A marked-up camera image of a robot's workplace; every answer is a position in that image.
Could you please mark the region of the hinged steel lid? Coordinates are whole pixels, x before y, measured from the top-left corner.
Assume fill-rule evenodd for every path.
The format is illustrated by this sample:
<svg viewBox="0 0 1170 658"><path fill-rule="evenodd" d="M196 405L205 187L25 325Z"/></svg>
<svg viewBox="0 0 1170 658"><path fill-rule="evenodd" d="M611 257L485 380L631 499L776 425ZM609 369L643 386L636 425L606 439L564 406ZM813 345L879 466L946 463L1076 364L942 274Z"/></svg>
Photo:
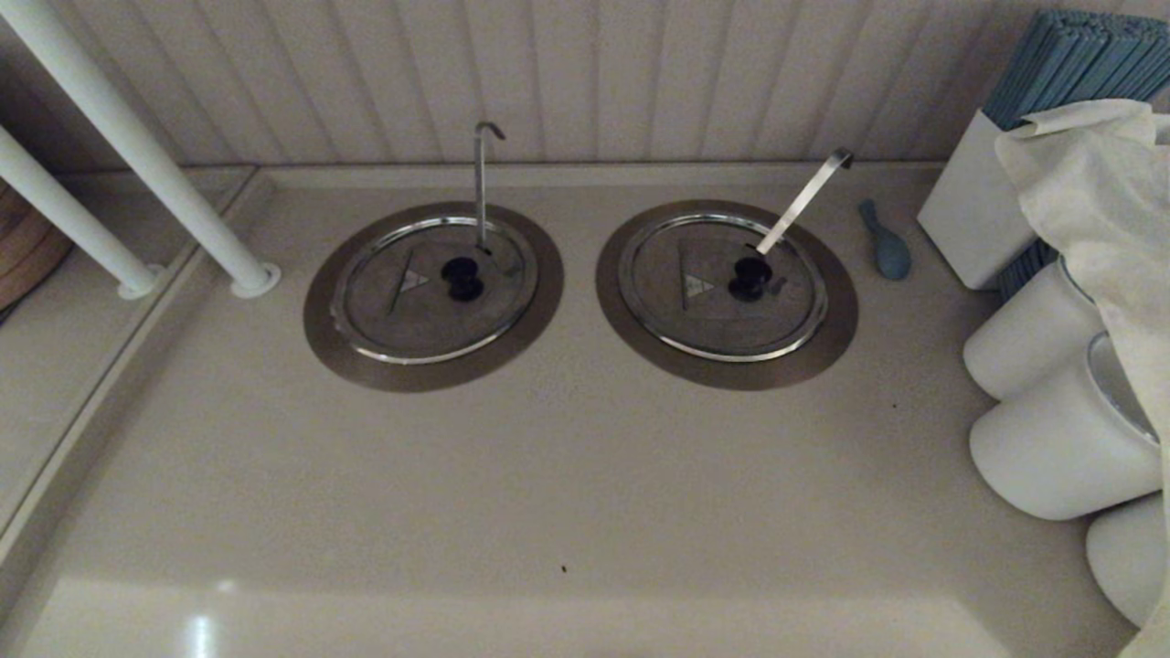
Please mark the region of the hinged steel lid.
<svg viewBox="0 0 1170 658"><path fill-rule="evenodd" d="M651 219L619 251L618 289L640 325L707 361L748 364L806 345L830 308L823 267L782 239L766 254L759 219L677 211Z"/></svg>
<svg viewBox="0 0 1170 658"><path fill-rule="evenodd" d="M330 311L356 352L399 366L489 345L535 299L531 241L501 222L438 214L398 222L343 259Z"/></svg>

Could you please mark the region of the blue plastic spoon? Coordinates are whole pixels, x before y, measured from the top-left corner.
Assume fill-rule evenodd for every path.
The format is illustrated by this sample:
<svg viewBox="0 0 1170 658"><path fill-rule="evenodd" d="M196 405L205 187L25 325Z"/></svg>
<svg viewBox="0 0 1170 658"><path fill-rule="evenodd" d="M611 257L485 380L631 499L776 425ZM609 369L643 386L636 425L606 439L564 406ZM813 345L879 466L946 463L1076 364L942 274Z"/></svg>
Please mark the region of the blue plastic spoon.
<svg viewBox="0 0 1170 658"><path fill-rule="evenodd" d="M907 242L880 221L878 204L872 198L863 199L856 210L870 234L878 273L892 281L906 280L911 272L911 254Z"/></svg>

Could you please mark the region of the white rectangular holder box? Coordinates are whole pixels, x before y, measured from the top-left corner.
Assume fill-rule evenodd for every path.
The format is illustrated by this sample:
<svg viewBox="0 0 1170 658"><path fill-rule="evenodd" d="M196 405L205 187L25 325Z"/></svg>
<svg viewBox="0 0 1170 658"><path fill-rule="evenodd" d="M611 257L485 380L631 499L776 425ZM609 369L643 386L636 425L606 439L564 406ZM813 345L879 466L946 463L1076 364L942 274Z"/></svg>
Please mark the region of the white rectangular holder box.
<svg viewBox="0 0 1170 658"><path fill-rule="evenodd" d="M973 292L997 288L1002 270L1037 240L994 150L1003 133L977 110L918 211L920 227Z"/></svg>

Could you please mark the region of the white cylindrical container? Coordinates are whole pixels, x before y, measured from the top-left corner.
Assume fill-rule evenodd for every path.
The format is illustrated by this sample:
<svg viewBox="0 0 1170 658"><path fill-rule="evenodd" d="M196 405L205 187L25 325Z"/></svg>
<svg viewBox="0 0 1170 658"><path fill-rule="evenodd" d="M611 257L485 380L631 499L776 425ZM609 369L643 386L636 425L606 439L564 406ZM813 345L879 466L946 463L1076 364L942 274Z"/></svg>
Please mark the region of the white cylindrical container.
<svg viewBox="0 0 1170 658"><path fill-rule="evenodd" d="M1088 527L1086 550L1090 575L1106 599L1126 621L1144 628L1170 566L1163 495L1152 493L1100 513Z"/></svg>
<svg viewBox="0 0 1170 658"><path fill-rule="evenodd" d="M1006 400L1104 330L1096 303L1060 255L971 334L963 363L983 392Z"/></svg>
<svg viewBox="0 0 1170 658"><path fill-rule="evenodd" d="M969 447L991 491L1037 519L1078 519L1163 487L1159 437L1108 333L973 421Z"/></svg>

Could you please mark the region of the thick white shelf pole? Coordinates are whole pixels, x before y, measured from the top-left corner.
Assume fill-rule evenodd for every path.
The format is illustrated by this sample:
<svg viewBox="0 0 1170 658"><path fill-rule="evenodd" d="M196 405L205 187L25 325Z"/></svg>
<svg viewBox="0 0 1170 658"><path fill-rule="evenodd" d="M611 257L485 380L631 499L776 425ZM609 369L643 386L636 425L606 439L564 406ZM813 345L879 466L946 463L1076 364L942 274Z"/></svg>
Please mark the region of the thick white shelf pole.
<svg viewBox="0 0 1170 658"><path fill-rule="evenodd" d="M245 299L271 292L281 277L280 268L260 262L239 241L238 234L197 192L47 0L0 0L0 16L99 129L101 136L233 279L230 292Z"/></svg>

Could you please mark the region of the white crumpled cloth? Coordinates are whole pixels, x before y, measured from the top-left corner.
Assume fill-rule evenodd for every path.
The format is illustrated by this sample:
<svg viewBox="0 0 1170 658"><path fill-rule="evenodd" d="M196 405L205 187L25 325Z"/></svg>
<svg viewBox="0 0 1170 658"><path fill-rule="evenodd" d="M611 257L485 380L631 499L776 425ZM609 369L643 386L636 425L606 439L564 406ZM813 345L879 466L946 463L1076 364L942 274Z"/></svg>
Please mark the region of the white crumpled cloth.
<svg viewBox="0 0 1170 658"><path fill-rule="evenodd" d="M1145 101L1078 101L1027 115L994 155L1031 228L1094 301L1161 439L1163 488L1144 534L1159 591L1119 658L1170 658L1170 115Z"/></svg>

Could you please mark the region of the thin white shelf pole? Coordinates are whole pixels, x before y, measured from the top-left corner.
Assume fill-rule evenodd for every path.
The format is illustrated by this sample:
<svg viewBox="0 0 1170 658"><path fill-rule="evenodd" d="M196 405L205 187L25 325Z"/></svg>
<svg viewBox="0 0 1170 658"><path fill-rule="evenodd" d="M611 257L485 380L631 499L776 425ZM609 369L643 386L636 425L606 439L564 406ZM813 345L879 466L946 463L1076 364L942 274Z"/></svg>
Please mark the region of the thin white shelf pole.
<svg viewBox="0 0 1170 658"><path fill-rule="evenodd" d="M122 299L142 299L154 290L163 267L146 265L135 258L133 252L113 237L1 124L0 178L116 279L121 283L118 294Z"/></svg>

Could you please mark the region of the blue stick bundle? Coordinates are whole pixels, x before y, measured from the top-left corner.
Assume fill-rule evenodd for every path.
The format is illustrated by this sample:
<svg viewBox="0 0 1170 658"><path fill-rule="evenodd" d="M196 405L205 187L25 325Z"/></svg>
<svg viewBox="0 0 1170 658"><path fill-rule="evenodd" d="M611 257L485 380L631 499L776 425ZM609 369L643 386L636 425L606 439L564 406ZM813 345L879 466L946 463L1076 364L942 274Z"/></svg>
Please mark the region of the blue stick bundle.
<svg viewBox="0 0 1170 658"><path fill-rule="evenodd" d="M1151 101L1170 85L1170 22L1073 9L1035 13L983 116L1002 131L1078 101Z"/></svg>

